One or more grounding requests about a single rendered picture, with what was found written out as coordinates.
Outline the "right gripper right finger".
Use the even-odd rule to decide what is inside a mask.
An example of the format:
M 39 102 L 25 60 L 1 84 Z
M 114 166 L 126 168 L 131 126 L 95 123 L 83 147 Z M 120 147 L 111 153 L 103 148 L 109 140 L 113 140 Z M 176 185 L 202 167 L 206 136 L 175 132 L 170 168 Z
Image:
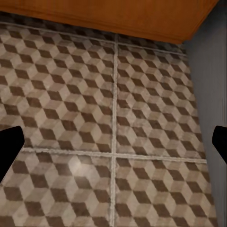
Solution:
M 215 127 L 212 143 L 227 164 L 227 127 L 220 125 Z

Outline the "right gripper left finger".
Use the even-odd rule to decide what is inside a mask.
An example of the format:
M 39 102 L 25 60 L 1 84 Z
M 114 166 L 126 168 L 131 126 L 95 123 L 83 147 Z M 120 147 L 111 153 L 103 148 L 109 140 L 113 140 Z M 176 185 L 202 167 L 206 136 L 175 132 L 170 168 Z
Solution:
M 21 126 L 0 131 L 0 183 L 25 143 Z

